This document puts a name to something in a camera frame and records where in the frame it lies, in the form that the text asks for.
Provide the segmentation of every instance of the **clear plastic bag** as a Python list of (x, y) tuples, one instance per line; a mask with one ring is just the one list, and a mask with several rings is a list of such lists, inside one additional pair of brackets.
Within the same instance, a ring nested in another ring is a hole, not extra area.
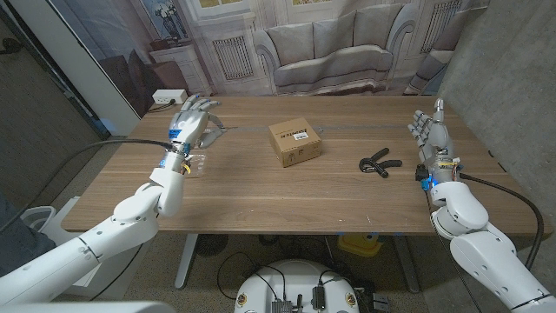
[(205, 167), (205, 162), (207, 161), (207, 156), (205, 155), (189, 155), (186, 158), (189, 161), (190, 173), (186, 174), (186, 178), (197, 178), (202, 176), (202, 171)]

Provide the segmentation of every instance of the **wooden table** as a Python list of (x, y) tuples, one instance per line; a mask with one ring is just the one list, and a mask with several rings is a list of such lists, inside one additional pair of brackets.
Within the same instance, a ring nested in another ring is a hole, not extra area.
[[(212, 110), (231, 128), (206, 150), (202, 176), (188, 178), (182, 210), (160, 218), (161, 230), (191, 233), (432, 235), (427, 201), (414, 181), (417, 145), (407, 130), (415, 110), (432, 112), (433, 97), (215, 97)], [(129, 137), (168, 140), (179, 107), (148, 114)], [(305, 117), (322, 139), (321, 156), (282, 168), (268, 126)], [(450, 108), (446, 123), (465, 172), (513, 190), (517, 183)], [(400, 159), (390, 177), (364, 174), (363, 157), (388, 147), (383, 159)], [(149, 180), (160, 147), (124, 144), (63, 220), (68, 230), (88, 230)], [(491, 222), (509, 235), (532, 235), (533, 213), (501, 191), (468, 182)], [(552, 232), (552, 225), (545, 227)]]

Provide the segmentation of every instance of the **black hand grip strengthener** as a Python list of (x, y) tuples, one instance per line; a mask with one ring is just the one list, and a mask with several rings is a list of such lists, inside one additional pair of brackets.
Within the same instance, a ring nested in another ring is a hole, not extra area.
[(382, 178), (386, 178), (388, 177), (388, 172), (384, 169), (389, 168), (389, 167), (400, 167), (401, 166), (401, 160), (388, 160), (388, 161), (384, 161), (381, 163), (377, 163), (377, 161), (385, 156), (386, 154), (388, 154), (388, 152), (390, 152), (389, 148), (384, 148), (378, 152), (376, 152), (373, 156), (371, 157), (366, 157), (360, 160), (359, 162), (359, 170), (361, 170), (364, 173), (372, 173), (372, 172), (377, 172), (379, 173), (379, 175), (381, 175)]

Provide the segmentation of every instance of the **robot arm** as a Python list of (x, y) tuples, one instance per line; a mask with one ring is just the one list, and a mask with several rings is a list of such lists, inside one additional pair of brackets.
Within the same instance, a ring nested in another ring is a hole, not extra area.
[(418, 168), (417, 177), (425, 191), (430, 188), (433, 204), (440, 207), (431, 215), (434, 228), (451, 240), (454, 260), (512, 312), (556, 311), (556, 298), (516, 257), (512, 241), (488, 222), (487, 210), (467, 185), (457, 181), (454, 167), (459, 159), (453, 158), (443, 106), (438, 99), (433, 118), (416, 111), (414, 124), (408, 125), (426, 167)]
[[(157, 214), (173, 216), (182, 207), (183, 175), (192, 145), (206, 148), (226, 131), (208, 113), (219, 103), (197, 99), (190, 97), (175, 114), (169, 130), (173, 149), (166, 151), (150, 182), (121, 201), (113, 215), (93, 229), (1, 277), (0, 306), (48, 302), (99, 263), (156, 235)], [(218, 123), (219, 129), (205, 132), (208, 121)]]

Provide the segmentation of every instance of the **cardboard box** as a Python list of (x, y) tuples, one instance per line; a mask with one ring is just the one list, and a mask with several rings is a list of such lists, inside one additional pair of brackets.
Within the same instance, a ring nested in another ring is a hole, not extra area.
[(307, 161), (321, 154), (321, 139), (303, 117), (268, 128), (270, 145), (282, 167)]

